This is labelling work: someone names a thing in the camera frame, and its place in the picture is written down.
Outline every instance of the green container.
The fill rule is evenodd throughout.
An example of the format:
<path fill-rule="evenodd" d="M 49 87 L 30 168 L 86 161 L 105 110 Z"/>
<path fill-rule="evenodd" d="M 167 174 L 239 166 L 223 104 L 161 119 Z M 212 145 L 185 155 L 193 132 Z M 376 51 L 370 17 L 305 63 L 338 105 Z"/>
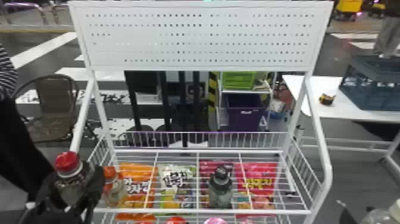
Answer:
<path fill-rule="evenodd" d="M 224 89 L 251 90 L 256 71 L 225 71 L 222 85 Z"/>

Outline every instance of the gray water bottle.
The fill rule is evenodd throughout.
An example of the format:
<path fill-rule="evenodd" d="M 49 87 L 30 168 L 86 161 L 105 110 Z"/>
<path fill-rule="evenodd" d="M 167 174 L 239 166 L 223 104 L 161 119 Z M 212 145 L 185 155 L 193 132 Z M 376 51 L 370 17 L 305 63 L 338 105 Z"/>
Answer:
<path fill-rule="evenodd" d="M 208 183 L 210 208 L 231 209 L 232 180 L 229 178 L 228 170 L 224 166 L 215 169 Z"/>
<path fill-rule="evenodd" d="M 360 224 L 400 224 L 400 199 L 397 199 L 389 209 L 370 211 Z"/>

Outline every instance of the white floor marking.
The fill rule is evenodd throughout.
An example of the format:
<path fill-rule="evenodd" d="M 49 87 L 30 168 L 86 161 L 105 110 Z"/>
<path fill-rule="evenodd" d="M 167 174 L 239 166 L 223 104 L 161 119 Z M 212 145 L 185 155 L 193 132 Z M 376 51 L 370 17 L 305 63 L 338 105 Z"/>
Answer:
<path fill-rule="evenodd" d="M 170 148 L 182 148 L 183 147 L 183 141 L 177 141 L 172 144 L 170 144 L 168 147 Z M 208 147 L 208 141 L 201 142 L 201 143 L 191 143 L 187 142 L 187 147 L 188 148 L 204 148 Z"/>
<path fill-rule="evenodd" d="M 80 56 L 76 57 L 75 61 L 83 61 L 83 55 L 81 54 Z"/>
<path fill-rule="evenodd" d="M 88 81 L 89 76 L 86 68 L 71 68 L 63 67 L 62 69 L 55 72 L 55 74 L 65 74 L 70 76 L 76 81 Z M 125 82 L 125 75 L 123 71 L 96 71 L 97 81 L 109 81 L 109 82 Z"/>
<path fill-rule="evenodd" d="M 38 46 L 30 48 L 24 52 L 21 52 L 13 57 L 11 57 L 11 62 L 16 69 L 28 64 L 29 62 L 49 53 L 50 51 L 72 41 L 76 38 L 75 32 L 68 32 L 60 35 L 56 38 L 46 41 Z"/>
<path fill-rule="evenodd" d="M 339 39 L 376 39 L 377 33 L 331 33 L 332 36 Z"/>
<path fill-rule="evenodd" d="M 121 90 L 101 89 L 100 94 L 102 96 L 103 102 L 105 102 L 105 103 L 130 105 L 129 93 L 128 93 L 128 90 L 126 90 L 126 89 L 121 89 Z M 82 99 L 83 99 L 84 95 L 85 95 L 84 90 L 79 91 L 78 99 L 76 102 L 77 104 L 82 103 Z M 136 93 L 136 98 L 137 98 L 138 105 L 161 105 L 162 104 L 161 101 L 158 99 L 157 95 Z M 39 103 L 38 93 L 36 92 L 35 89 L 28 90 L 24 94 L 19 96 L 15 102 L 17 104 L 38 104 Z"/>
<path fill-rule="evenodd" d="M 375 43 L 371 43 L 371 42 L 350 42 L 351 44 L 353 44 L 354 46 L 361 48 L 361 49 L 373 49 L 374 48 L 374 44 Z"/>
<path fill-rule="evenodd" d="M 141 119 L 140 124 L 150 126 L 153 130 L 157 130 L 160 126 L 164 125 L 164 119 Z M 113 140 L 125 140 L 126 137 L 123 133 L 135 126 L 135 120 L 112 119 L 108 121 L 108 126 L 110 127 L 111 137 Z M 96 128 L 94 133 L 98 136 L 102 136 L 103 129 Z"/>
<path fill-rule="evenodd" d="M 350 42 L 351 45 L 363 50 L 371 50 L 374 48 L 375 39 L 378 37 L 377 33 L 331 33 L 332 36 L 339 39 L 353 40 Z M 359 42 L 358 39 L 370 40 L 369 42 Z"/>

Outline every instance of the white table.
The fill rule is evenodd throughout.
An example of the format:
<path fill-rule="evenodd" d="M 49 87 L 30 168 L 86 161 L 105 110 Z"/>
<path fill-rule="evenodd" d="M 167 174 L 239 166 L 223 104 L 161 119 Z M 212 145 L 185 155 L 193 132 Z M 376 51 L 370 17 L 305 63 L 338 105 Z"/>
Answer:
<path fill-rule="evenodd" d="M 303 76 L 285 75 L 283 80 L 286 86 L 289 88 L 292 96 L 297 101 L 303 82 Z M 328 76 L 311 76 L 311 88 L 314 95 L 314 99 L 318 101 L 322 94 L 328 94 L 330 92 L 336 92 L 336 98 L 332 105 L 322 105 L 318 103 L 317 111 L 321 118 L 331 119 L 344 119 L 344 120 L 355 120 L 355 121 L 368 121 L 377 123 L 400 123 L 400 111 L 371 111 L 371 110 L 360 110 L 342 91 L 338 90 L 339 85 L 342 81 L 342 77 L 328 77 Z M 301 106 L 301 112 L 307 117 L 311 116 L 310 108 L 308 106 L 307 98 L 304 99 Z M 312 139 L 310 137 L 302 136 L 302 133 L 296 136 L 299 144 L 302 139 Z M 386 142 L 388 146 L 385 150 L 378 150 L 375 148 L 377 144 L 382 141 L 363 141 L 354 139 L 332 139 L 333 142 L 339 142 L 338 145 L 330 145 L 329 138 L 327 139 L 327 146 L 331 149 L 336 150 L 351 150 L 351 151 L 375 151 L 385 153 L 385 159 L 390 164 L 391 170 L 396 172 L 400 176 L 400 166 L 391 157 L 394 150 L 400 144 L 400 132 L 397 134 L 393 142 Z M 365 148 L 354 148 L 344 147 L 341 144 L 346 143 L 365 143 L 368 146 Z"/>
<path fill-rule="evenodd" d="M 303 76 L 285 75 L 283 80 L 292 93 L 295 100 L 298 99 Z M 321 118 L 347 119 L 369 122 L 400 123 L 400 111 L 372 111 L 359 109 L 338 87 L 342 77 L 312 76 L 312 92 L 314 98 L 328 92 L 336 92 L 336 98 L 330 106 L 318 104 L 318 112 Z M 307 117 L 311 116 L 307 98 L 301 105 L 301 111 Z"/>

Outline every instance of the pink snack bag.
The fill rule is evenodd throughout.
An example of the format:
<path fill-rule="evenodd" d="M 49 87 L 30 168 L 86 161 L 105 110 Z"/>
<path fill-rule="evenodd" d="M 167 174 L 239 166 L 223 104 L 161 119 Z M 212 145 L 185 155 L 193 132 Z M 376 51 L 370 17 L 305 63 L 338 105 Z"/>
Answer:
<path fill-rule="evenodd" d="M 235 164 L 235 176 L 237 179 L 238 209 L 250 209 L 251 205 L 246 190 L 249 188 L 251 201 L 254 209 L 274 209 L 273 193 L 276 181 L 276 163 L 242 163 L 245 173 L 243 174 L 240 163 Z M 254 216 L 250 214 L 237 214 L 237 218 Z"/>

